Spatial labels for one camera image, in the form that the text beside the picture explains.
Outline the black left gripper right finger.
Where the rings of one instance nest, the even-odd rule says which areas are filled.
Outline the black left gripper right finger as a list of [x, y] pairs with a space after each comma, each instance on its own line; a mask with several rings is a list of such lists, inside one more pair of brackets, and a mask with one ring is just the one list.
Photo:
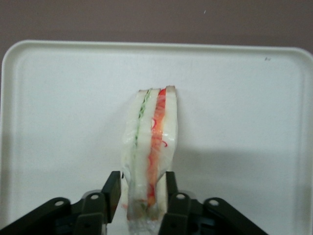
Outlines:
[[176, 176], [166, 172], [168, 209], [160, 235], [265, 235], [266, 232], [225, 200], [208, 198], [203, 203], [178, 190]]

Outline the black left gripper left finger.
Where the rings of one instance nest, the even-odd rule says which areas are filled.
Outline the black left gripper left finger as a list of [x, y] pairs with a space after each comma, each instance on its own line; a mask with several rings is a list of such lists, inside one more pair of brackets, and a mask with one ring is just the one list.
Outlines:
[[76, 203], [53, 198], [1, 229], [2, 235], [105, 235], [121, 196], [121, 173], [110, 173], [101, 190]]

